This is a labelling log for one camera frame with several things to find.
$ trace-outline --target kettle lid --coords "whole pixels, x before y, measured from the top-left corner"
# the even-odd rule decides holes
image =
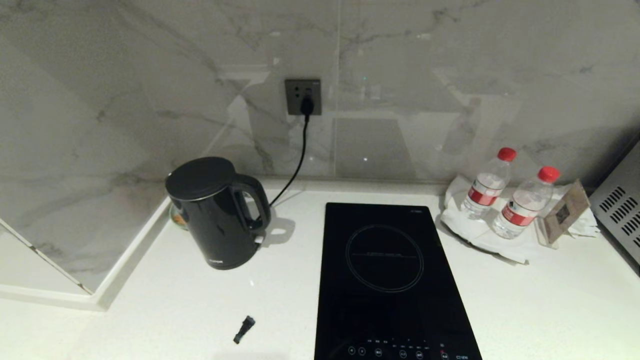
[[[177,200],[198,200],[209,197],[231,185],[236,170],[223,158],[191,160],[167,176],[166,191]]]

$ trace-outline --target wall socket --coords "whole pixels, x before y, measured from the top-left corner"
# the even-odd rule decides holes
[[[311,96],[314,101],[314,112],[311,115],[322,115],[319,79],[285,80],[284,89],[287,94],[287,111],[289,115],[302,115],[300,105],[305,96]]]

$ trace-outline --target kitchen counter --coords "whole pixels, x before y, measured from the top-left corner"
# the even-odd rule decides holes
[[[289,191],[273,234],[232,270],[207,266],[167,223],[105,313],[0,300],[0,358],[313,359],[324,204],[426,205],[437,217],[441,197],[401,188]],[[639,359],[640,279],[604,238],[563,236],[525,266],[437,227],[485,360]],[[236,345],[247,315],[256,324]]]

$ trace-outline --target electric kettle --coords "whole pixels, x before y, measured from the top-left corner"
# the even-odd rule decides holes
[[[258,249],[255,236],[271,221],[267,196],[258,180],[237,174],[231,161],[199,158],[175,169],[164,183],[209,266],[231,269]],[[255,200],[253,219],[244,194]]]

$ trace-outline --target induction cooktop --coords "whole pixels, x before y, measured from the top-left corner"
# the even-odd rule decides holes
[[[315,360],[481,359],[425,206],[328,203]]]

